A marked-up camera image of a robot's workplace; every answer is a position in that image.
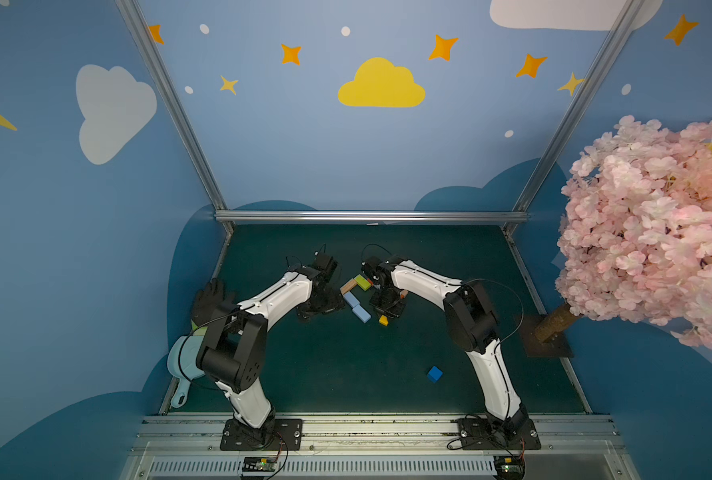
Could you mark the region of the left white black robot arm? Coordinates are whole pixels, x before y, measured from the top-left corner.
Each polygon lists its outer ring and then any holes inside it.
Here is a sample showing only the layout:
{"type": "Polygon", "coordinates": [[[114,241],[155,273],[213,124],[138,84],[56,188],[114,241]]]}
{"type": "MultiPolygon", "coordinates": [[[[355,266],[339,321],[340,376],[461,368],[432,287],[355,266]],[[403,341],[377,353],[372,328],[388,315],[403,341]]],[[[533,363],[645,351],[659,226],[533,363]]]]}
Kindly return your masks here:
{"type": "Polygon", "coordinates": [[[234,413],[227,426],[244,446],[264,447],[278,437],[275,410],[260,382],[270,330],[292,310],[307,321],[343,309],[343,295],[330,284],[337,267],[334,257],[318,252],[312,264],[289,268],[254,297],[218,304],[206,323],[196,366],[230,401],[234,413]]]}

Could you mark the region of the dark blue small block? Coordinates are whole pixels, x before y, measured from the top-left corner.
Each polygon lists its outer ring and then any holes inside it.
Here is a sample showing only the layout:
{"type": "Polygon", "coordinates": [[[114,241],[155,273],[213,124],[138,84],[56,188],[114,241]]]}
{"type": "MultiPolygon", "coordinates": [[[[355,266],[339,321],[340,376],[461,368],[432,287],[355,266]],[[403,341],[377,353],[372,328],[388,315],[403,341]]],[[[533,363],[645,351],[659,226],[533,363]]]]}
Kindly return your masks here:
{"type": "Polygon", "coordinates": [[[427,373],[427,378],[432,383],[437,383],[441,379],[442,376],[443,376],[443,372],[436,366],[433,366],[427,373]]]}

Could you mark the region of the light blue block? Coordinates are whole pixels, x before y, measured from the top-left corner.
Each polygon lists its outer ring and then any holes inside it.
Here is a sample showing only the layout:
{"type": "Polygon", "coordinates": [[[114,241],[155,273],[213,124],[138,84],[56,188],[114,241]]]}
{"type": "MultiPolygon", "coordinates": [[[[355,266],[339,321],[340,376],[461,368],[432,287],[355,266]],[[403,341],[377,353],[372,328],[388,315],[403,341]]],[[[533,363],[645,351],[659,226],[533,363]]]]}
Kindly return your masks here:
{"type": "Polygon", "coordinates": [[[352,294],[351,292],[346,292],[343,294],[343,298],[345,301],[348,303],[348,305],[352,308],[355,309],[360,305],[360,301],[357,299],[357,297],[352,294]]]}
{"type": "Polygon", "coordinates": [[[367,323],[371,319],[370,313],[361,305],[357,305],[357,306],[353,307],[352,312],[363,323],[367,323]]]}

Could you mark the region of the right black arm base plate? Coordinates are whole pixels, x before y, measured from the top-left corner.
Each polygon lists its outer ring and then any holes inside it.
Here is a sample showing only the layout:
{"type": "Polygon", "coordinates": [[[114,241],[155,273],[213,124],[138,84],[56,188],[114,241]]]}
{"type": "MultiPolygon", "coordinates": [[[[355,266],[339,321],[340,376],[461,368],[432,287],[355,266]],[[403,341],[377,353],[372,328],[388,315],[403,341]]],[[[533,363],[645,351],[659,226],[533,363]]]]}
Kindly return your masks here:
{"type": "Polygon", "coordinates": [[[455,420],[463,450],[537,451],[542,449],[535,423],[527,419],[515,434],[508,437],[493,424],[481,417],[463,417],[455,420]]]}

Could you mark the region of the lime green block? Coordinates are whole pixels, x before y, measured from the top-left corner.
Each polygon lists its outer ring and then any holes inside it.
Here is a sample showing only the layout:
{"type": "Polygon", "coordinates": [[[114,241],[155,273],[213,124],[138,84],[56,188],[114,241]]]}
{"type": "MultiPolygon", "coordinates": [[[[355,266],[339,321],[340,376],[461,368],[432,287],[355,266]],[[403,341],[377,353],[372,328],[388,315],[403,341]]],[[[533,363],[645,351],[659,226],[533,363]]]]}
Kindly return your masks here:
{"type": "Polygon", "coordinates": [[[363,291],[367,291],[372,287],[372,283],[362,275],[357,275],[354,280],[363,291]]]}

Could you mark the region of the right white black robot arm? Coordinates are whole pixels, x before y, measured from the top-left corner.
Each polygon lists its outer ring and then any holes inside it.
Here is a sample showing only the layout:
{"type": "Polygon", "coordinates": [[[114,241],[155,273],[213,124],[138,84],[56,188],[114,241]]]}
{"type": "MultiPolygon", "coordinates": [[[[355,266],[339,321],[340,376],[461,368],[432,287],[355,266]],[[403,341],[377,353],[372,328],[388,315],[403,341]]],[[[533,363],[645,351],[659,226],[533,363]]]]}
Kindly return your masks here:
{"type": "Polygon", "coordinates": [[[376,288],[370,304],[382,315],[400,317],[407,294],[444,312],[450,338],[466,352],[476,372],[491,428],[505,440],[516,438],[529,415],[510,379],[499,321],[482,281],[447,277],[401,256],[370,257],[362,262],[361,275],[376,288]]]}

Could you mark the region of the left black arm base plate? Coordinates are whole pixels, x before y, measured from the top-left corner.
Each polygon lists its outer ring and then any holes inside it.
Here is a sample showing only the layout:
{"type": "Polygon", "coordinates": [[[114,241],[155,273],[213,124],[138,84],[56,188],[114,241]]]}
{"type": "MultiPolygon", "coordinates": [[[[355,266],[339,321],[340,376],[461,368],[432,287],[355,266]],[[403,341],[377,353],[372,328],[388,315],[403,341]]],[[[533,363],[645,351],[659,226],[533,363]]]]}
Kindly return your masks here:
{"type": "Polygon", "coordinates": [[[232,418],[225,423],[219,448],[221,451],[270,451],[284,446],[289,451],[298,451],[302,433],[302,419],[269,419],[255,429],[232,418]]]}

